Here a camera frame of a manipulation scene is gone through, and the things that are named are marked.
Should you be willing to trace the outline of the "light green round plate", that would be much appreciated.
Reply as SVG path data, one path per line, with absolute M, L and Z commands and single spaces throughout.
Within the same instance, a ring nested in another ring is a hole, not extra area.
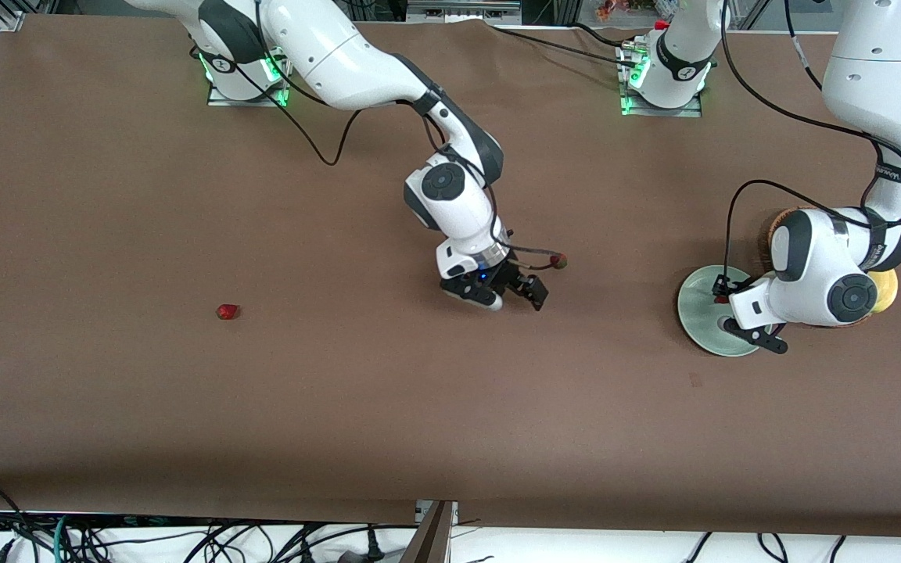
M 719 326 L 721 318 L 732 317 L 730 304 L 715 302 L 713 285 L 719 274 L 722 274 L 721 266 L 705 266 L 687 276 L 678 295 L 680 325 L 691 341 L 713 355 L 750 355 L 758 350 L 758 346 L 723 331 Z

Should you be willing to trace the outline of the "brown wicker basket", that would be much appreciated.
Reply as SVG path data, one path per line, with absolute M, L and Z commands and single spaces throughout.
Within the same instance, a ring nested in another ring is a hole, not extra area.
M 871 249 L 864 213 L 791 208 L 775 218 L 765 240 L 761 277 L 794 282 L 785 293 L 789 323 L 839 327 L 869 316 L 877 289 L 864 270 Z

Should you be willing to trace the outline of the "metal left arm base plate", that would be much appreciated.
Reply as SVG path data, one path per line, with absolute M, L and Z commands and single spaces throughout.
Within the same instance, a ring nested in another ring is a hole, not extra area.
M 653 57 L 647 37 L 636 36 L 616 48 L 621 112 L 633 117 L 700 117 L 706 66 L 690 80 L 676 80 Z

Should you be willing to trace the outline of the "yellow banana bunch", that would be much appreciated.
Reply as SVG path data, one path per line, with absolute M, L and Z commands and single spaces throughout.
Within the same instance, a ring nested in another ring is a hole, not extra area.
M 873 316 L 873 314 L 883 313 L 895 302 L 898 295 L 899 281 L 895 270 L 869 271 L 868 275 L 873 279 L 877 289 L 876 302 L 870 313 Z

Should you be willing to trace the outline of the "grey metal rail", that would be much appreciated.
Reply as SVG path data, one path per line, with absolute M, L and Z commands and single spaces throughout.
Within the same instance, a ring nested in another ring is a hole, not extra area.
M 468 19 L 491 25 L 522 25 L 521 0 L 405 0 L 408 23 L 455 23 Z

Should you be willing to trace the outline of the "brown table cover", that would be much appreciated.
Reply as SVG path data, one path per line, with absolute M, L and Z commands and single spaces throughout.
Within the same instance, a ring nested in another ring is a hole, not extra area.
M 698 119 L 624 117 L 614 72 L 480 22 L 368 24 L 503 146 L 543 310 L 440 291 L 403 201 L 405 106 L 327 167 L 267 107 L 210 107 L 185 29 L 39 16 L 0 34 L 0 487 L 27 510 L 901 535 L 901 267 L 890 310 L 716 357 L 680 283 L 738 185 L 851 206 L 863 140 L 716 69 Z M 238 304 L 222 321 L 216 307 Z

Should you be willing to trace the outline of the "brown slanted post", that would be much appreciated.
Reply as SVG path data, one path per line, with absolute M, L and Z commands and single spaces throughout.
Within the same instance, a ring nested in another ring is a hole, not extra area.
M 446 506 L 437 504 L 416 528 L 398 563 L 448 563 L 453 528 Z

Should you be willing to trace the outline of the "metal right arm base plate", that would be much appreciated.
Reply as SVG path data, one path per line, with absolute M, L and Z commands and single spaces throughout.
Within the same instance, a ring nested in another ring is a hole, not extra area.
M 199 56 L 210 82 L 210 106 L 273 107 L 289 103 L 290 86 L 285 80 L 291 72 L 289 61 L 265 57 L 235 63 L 204 51 Z

